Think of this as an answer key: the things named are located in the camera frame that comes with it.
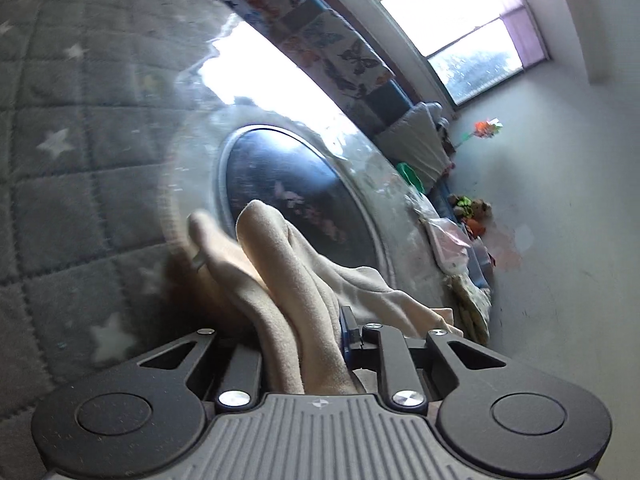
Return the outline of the cream garment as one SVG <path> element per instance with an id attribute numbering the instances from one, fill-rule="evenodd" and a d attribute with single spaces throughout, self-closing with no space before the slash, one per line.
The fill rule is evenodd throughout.
<path id="1" fill-rule="evenodd" d="M 379 322 L 408 337 L 424 337 L 430 330 L 458 332 L 450 309 L 424 306 L 368 266 L 339 266 L 260 200 L 242 210 L 235 238 L 205 210 L 192 212 L 188 225 L 217 286 L 221 317 L 254 327 L 275 392 L 357 392 L 342 355 L 344 307 L 361 324 Z"/>

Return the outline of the yellow folded blanket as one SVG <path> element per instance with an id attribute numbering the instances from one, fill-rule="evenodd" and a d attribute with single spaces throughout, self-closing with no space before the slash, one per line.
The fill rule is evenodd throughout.
<path id="1" fill-rule="evenodd" d="M 457 299 L 458 322 L 464 336 L 487 346 L 490 339 L 491 290 L 476 286 L 468 274 L 450 276 L 448 283 Z"/>

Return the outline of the clear plastic storage box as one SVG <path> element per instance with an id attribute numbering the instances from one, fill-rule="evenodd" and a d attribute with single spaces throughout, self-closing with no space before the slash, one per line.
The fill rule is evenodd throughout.
<path id="1" fill-rule="evenodd" d="M 495 281 L 495 261 L 480 238 L 471 240 L 468 252 L 468 271 L 472 282 L 478 288 L 492 289 Z"/>

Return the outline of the teddy bear toy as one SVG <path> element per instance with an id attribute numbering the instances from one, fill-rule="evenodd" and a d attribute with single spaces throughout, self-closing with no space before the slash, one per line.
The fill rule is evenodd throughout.
<path id="1" fill-rule="evenodd" d="M 473 238 L 480 237 L 486 232 L 485 223 L 492 217 L 490 203 L 479 198 L 451 194 L 448 196 L 448 204 L 454 213 L 454 218 Z"/>

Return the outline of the green bowl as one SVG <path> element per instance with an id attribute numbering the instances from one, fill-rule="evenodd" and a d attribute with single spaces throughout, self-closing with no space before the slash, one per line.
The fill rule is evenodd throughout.
<path id="1" fill-rule="evenodd" d="M 416 192 L 420 194 L 425 194 L 425 188 L 422 180 L 409 164 L 406 162 L 398 162 L 396 165 L 396 170 L 398 174 L 405 180 L 405 182 L 412 186 Z"/>

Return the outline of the round black induction cooktop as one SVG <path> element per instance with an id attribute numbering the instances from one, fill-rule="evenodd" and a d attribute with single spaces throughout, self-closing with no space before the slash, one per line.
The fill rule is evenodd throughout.
<path id="1" fill-rule="evenodd" d="M 312 144 L 270 125 L 248 125 L 222 144 L 215 195 L 224 230 L 252 200 L 276 208 L 321 255 L 340 266 L 370 266 L 393 279 L 373 218 L 351 186 Z"/>

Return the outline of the colourful pinwheel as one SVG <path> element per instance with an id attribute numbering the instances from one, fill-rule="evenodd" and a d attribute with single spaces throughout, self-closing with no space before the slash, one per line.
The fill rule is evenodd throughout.
<path id="1" fill-rule="evenodd" d="M 474 124 L 474 129 L 460 139 L 457 144 L 454 144 L 454 148 L 457 150 L 461 148 L 465 142 L 468 142 L 472 138 L 479 139 L 491 139 L 496 136 L 503 128 L 502 122 L 498 118 L 491 118 L 486 120 L 480 120 Z"/>

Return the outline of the grey pillow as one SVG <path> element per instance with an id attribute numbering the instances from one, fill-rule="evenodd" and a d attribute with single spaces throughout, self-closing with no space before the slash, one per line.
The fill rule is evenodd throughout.
<path id="1" fill-rule="evenodd" d="M 426 108 L 420 102 L 374 138 L 374 144 L 389 159 L 409 164 L 430 190 L 451 165 L 442 146 L 444 135 L 438 132 Z"/>

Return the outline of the panda plush toy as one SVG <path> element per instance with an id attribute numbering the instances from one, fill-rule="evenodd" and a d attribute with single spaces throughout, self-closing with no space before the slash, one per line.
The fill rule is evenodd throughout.
<path id="1" fill-rule="evenodd" d="M 431 115 L 436 130 L 446 136 L 448 134 L 450 122 L 445 115 L 442 104 L 439 102 L 428 102 L 426 104 L 426 108 Z"/>

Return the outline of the grey quilted star mat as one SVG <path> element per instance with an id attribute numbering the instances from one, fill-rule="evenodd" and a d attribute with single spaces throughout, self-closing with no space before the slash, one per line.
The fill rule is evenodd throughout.
<path id="1" fill-rule="evenodd" d="M 290 130 L 326 155 L 393 279 L 452 298 L 408 185 L 284 53 L 219 0 L 1 0 L 1 432 L 30 442 L 59 386 L 227 322 L 189 235 L 221 224 L 224 140 Z"/>

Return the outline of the right butterfly cushion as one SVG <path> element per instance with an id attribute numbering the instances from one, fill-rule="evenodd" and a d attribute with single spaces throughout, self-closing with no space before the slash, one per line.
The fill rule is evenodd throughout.
<path id="1" fill-rule="evenodd" d="M 322 11 L 280 48 L 341 108 L 395 77 L 363 36 L 333 10 Z"/>

